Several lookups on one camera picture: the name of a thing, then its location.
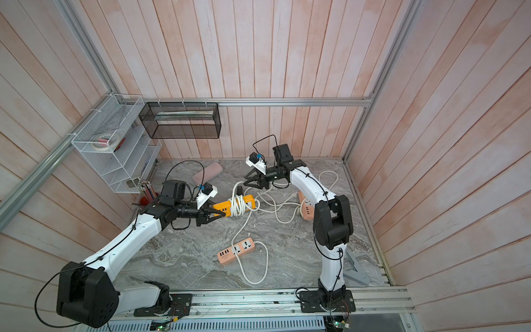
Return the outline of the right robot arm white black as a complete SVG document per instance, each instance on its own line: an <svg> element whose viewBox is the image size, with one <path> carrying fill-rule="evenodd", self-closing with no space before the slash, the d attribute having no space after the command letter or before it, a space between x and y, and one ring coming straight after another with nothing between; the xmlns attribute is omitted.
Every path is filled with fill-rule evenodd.
<svg viewBox="0 0 531 332"><path fill-rule="evenodd" d="M344 281L344 257L347 244L353 234L351 206L348 198L337 195L314 177L307 164L294 159L286 144L273 148L275 164L266 165L257 152L251 153L246 164L253 168L245 175L243 185L251 188L269 189L279 179L293 184L314 208L313 239L322 256L322 271L318 289L302 291L309 305L318 304L325 310L348 302Z"/></svg>

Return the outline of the yellow power strip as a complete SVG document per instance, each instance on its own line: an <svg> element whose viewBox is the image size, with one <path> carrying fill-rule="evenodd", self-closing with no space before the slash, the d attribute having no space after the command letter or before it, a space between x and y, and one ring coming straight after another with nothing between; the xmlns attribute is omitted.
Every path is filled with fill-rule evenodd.
<svg viewBox="0 0 531 332"><path fill-rule="evenodd" d="M245 214L248 210L255 210L257 208L257 203L254 196L251 194L246 196L236 195L228 201L214 204L213 208L224 211L226 217L238 217Z"/></svg>

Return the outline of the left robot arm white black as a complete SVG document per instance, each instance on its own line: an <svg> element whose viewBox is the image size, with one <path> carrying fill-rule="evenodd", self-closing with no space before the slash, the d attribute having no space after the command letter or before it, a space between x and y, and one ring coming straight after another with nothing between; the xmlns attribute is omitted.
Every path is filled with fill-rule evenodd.
<svg viewBox="0 0 531 332"><path fill-rule="evenodd" d="M93 328L127 311L141 310L154 315L170 311L172 298L167 285L144 282L127 290L116 290L113 281L125 264L153 237L176 219L208 224L224 217L211 199L217 187L205 183L200 192L185 199L187 184L169 180L153 202L141 209L135 220L105 247L80 263L69 262L59 273L58 315Z"/></svg>

